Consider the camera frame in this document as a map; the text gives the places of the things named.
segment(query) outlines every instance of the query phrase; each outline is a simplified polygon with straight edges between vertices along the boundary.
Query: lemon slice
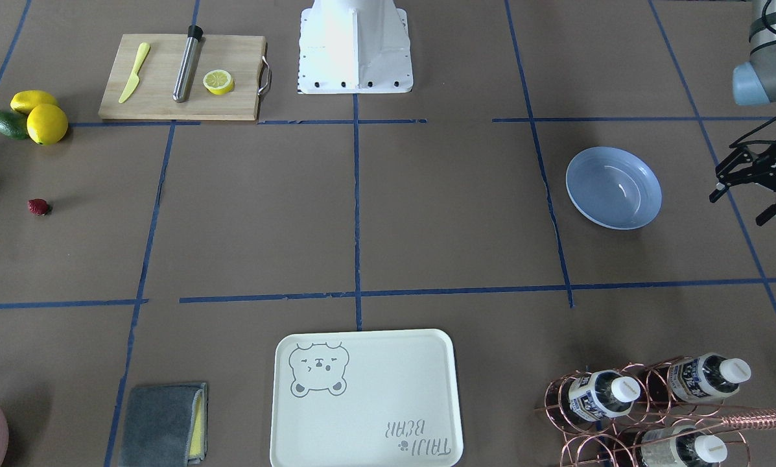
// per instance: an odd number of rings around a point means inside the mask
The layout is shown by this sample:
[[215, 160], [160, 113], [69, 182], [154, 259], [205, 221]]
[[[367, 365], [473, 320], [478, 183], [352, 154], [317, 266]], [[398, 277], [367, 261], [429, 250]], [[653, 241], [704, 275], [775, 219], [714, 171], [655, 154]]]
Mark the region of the lemon slice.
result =
[[204, 86], [214, 95], [222, 95], [230, 92], [235, 87], [229, 71], [212, 70], [204, 76]]

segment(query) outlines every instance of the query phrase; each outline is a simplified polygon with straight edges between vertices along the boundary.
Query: cutting board handle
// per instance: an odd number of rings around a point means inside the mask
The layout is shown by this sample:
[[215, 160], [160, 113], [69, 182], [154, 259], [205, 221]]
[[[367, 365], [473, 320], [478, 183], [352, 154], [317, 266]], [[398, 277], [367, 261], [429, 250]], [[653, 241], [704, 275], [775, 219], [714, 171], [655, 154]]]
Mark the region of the cutting board handle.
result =
[[266, 82], [264, 83], [264, 86], [261, 86], [258, 88], [258, 97], [261, 97], [262, 95], [265, 95], [267, 91], [270, 89], [270, 84], [272, 83], [272, 68], [270, 68], [270, 64], [266, 62], [266, 55], [261, 56], [261, 74], [264, 74], [264, 69], [266, 68]]

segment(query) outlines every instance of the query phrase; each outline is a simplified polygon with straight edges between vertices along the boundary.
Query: wooden cutting board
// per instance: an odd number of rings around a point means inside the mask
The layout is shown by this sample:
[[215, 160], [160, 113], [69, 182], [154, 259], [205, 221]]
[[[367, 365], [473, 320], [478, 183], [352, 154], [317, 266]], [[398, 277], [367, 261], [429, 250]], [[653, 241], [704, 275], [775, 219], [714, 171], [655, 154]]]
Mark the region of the wooden cutting board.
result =
[[[151, 50], [139, 69], [139, 85], [124, 103], [118, 103], [126, 87], [137, 47], [151, 44]], [[239, 119], [254, 121], [258, 116], [258, 80], [261, 57], [266, 50], [263, 36], [204, 35], [198, 66], [192, 77], [192, 88], [186, 102], [172, 99], [177, 81], [185, 34], [125, 34], [102, 95], [100, 117], [103, 119]], [[204, 75], [222, 69], [235, 80], [235, 89], [224, 95], [213, 95], [204, 88]]]

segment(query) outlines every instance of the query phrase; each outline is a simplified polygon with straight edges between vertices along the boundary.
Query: white tray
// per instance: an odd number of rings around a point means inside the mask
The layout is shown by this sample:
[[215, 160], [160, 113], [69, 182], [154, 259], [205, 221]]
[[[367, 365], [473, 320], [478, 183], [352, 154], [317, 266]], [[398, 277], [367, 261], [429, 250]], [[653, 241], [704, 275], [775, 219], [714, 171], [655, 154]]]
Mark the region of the white tray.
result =
[[273, 467], [450, 467], [461, 456], [445, 332], [293, 334], [278, 344]]

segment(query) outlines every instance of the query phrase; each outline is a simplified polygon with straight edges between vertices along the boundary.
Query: avocado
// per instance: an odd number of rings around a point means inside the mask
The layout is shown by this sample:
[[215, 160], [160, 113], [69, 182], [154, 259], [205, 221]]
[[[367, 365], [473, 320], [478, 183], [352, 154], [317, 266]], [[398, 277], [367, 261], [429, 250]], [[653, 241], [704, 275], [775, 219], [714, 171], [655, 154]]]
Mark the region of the avocado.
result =
[[13, 110], [0, 110], [0, 133], [12, 139], [27, 139], [27, 116]]

